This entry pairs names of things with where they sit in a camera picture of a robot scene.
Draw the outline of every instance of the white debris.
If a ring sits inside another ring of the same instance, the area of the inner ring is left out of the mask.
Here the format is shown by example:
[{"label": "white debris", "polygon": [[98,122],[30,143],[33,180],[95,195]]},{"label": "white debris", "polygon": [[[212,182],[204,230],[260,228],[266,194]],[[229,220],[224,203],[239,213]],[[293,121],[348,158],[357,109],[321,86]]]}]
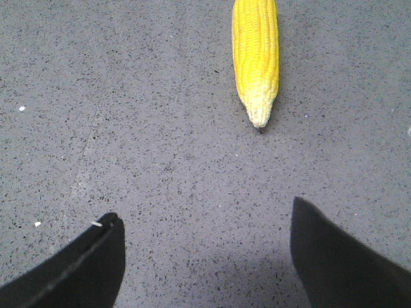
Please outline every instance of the white debris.
[{"label": "white debris", "polygon": [[100,227],[100,228],[103,226],[102,223],[98,223],[97,221],[92,221],[91,224],[92,224],[93,226]]}]

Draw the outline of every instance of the yellow corn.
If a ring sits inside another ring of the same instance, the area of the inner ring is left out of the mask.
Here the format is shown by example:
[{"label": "yellow corn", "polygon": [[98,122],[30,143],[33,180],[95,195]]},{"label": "yellow corn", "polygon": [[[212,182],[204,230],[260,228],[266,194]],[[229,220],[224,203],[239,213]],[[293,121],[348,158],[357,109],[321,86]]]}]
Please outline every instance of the yellow corn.
[{"label": "yellow corn", "polygon": [[236,0],[232,55],[238,95],[256,128],[270,118],[279,87],[279,37],[275,0]]}]

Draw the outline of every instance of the corn cob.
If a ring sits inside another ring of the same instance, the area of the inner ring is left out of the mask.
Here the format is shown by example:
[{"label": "corn cob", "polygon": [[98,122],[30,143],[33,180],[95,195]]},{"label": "corn cob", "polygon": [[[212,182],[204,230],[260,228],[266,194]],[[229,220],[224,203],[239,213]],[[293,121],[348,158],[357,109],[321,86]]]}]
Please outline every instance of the corn cob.
[{"label": "corn cob", "polygon": [[236,0],[232,55],[238,95],[256,128],[270,118],[279,87],[279,35],[275,0]]}]

